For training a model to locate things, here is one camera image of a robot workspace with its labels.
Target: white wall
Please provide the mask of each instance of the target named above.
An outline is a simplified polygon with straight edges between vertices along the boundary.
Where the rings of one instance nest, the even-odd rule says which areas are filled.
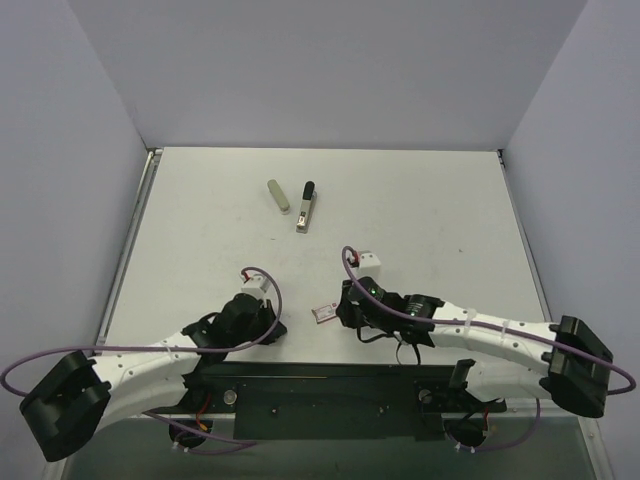
[[[93,340],[146,157],[63,0],[0,9],[0,366]],[[28,389],[51,365],[12,377]],[[44,465],[0,392],[0,476]]]
[[[636,377],[639,19],[637,0],[590,0],[506,151],[553,315],[587,321]],[[609,398],[601,421],[619,479],[638,477],[638,400]]]
[[[70,0],[148,145],[502,148],[585,0]]]

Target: black cable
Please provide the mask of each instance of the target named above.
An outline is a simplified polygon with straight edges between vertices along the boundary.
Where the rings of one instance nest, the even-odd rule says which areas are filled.
[[[416,354],[416,365],[421,365],[422,364],[422,358],[420,357],[420,350],[418,349],[418,345],[416,345],[415,343],[411,344],[411,347],[413,348],[413,351]]]
[[[373,343],[376,340],[380,340],[381,338],[391,338],[393,335],[389,335],[387,333],[381,333],[380,335],[376,335],[371,338],[362,338],[362,329],[361,327],[356,327],[356,335],[358,336],[358,340],[362,343]]]
[[[469,419],[471,417],[473,417],[475,414],[480,413],[480,411],[475,411],[475,412],[470,412],[467,413],[464,417],[462,417],[461,419],[459,419],[458,421],[456,421],[453,425],[451,425],[448,429],[448,432],[451,433],[452,430],[457,430],[458,428],[460,428],[460,426],[462,426],[463,423],[468,422]],[[479,429],[482,431],[482,428],[478,427],[478,425],[476,425],[473,422],[469,422],[469,425],[472,425],[473,427]]]
[[[416,354],[416,362],[417,362],[416,365],[421,365],[422,358],[420,357],[420,350],[418,350],[418,346],[415,343],[412,343],[410,345]],[[398,365],[402,365],[402,362],[400,361],[400,357],[398,357],[398,353],[400,353],[401,347],[402,347],[402,342],[398,342],[398,345],[396,346],[396,361],[398,362]]]

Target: white tabletop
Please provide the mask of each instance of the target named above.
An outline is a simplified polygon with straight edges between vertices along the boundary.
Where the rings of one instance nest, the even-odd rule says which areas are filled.
[[[289,199],[289,215],[267,190],[271,178]],[[318,199],[304,235],[295,224],[307,180]],[[339,319],[317,325],[311,314],[339,300],[346,244],[379,256],[388,291],[543,321],[493,152],[166,148],[107,344],[153,343],[219,311],[240,290],[239,270],[251,265],[281,286],[289,332],[229,360],[395,363],[395,340],[364,345]],[[421,352],[423,364],[487,358]],[[410,348],[401,360],[415,361]]]

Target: cable clip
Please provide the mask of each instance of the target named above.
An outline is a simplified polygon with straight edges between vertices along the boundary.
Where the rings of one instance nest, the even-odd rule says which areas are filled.
[[[509,328],[509,320],[502,322],[502,329],[500,330],[500,340],[504,341],[505,330]]]
[[[349,254],[351,255],[351,258],[347,258],[349,266],[351,268],[358,268],[358,265],[360,264],[358,252],[354,250],[353,252],[349,252]]]
[[[469,330],[471,329],[471,320],[476,318],[478,311],[474,308],[467,308],[464,311],[467,314],[467,319],[464,321],[464,335],[465,337],[468,337]]]

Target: black handle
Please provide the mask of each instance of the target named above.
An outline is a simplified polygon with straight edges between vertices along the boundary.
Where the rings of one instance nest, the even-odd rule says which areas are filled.
[[[307,182],[304,184],[304,191],[302,192],[303,200],[311,200],[313,191],[316,189],[316,184],[313,182]]]

